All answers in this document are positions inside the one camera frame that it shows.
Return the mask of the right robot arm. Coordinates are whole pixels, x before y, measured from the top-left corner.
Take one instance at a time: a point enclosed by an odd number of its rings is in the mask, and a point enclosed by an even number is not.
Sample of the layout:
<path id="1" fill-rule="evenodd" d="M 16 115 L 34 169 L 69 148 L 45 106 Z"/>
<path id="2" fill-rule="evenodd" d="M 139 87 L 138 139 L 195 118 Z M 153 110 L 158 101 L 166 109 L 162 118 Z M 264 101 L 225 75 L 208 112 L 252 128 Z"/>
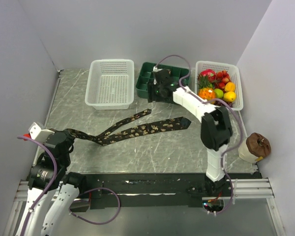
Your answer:
<path id="1" fill-rule="evenodd" d="M 171 101 L 189 111 L 201 123 L 201 141 L 207 149 L 205 190 L 211 196 L 222 191 L 226 180 L 224 162 L 233 135 L 226 107 L 218 107 L 200 98 L 180 78 L 175 82 L 168 69 L 152 70 L 153 81 L 147 84 L 148 102 Z"/>

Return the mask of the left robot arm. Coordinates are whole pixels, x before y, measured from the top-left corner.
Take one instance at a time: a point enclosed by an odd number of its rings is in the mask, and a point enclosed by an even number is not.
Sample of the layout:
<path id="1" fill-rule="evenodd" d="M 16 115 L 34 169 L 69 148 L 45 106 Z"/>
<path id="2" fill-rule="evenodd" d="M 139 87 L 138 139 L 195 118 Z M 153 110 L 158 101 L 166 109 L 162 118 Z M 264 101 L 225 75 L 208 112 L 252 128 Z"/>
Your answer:
<path id="1" fill-rule="evenodd" d="M 50 131 L 43 137 L 26 134 L 20 139 L 44 152 L 31 168 L 26 207 L 16 234 L 50 236 L 73 201 L 88 191 L 85 175 L 67 172 L 75 138 L 68 131 Z"/>

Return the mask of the black gold floral tie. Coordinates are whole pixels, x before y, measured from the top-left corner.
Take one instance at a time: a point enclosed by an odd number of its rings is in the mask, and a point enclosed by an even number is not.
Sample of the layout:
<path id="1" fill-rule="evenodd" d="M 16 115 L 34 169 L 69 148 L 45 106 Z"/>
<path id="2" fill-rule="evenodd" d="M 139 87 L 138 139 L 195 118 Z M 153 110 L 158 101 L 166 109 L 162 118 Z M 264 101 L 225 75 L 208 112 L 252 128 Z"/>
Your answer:
<path id="1" fill-rule="evenodd" d="M 96 143 L 101 146 L 107 146 L 113 143 L 117 143 L 120 141 L 124 141 L 131 138 L 136 138 L 140 136 L 156 134 L 156 133 L 163 133 L 163 132 L 170 132 L 170 131 L 179 131 L 187 129 L 191 121 L 185 117 L 178 117 L 178 118 L 168 118 L 164 120 L 159 120 L 151 123 L 144 123 L 139 124 L 137 126 L 125 129 L 120 132 L 115 132 L 117 129 L 121 128 L 122 126 L 129 124 L 135 120 L 143 118 L 151 114 L 151 109 L 146 109 L 139 113 L 136 113 L 128 118 L 125 118 L 111 127 L 103 131 L 99 135 L 91 135 L 85 132 L 76 130 L 76 129 L 66 129 L 68 133 L 76 139 L 87 140 L 93 143 Z"/>

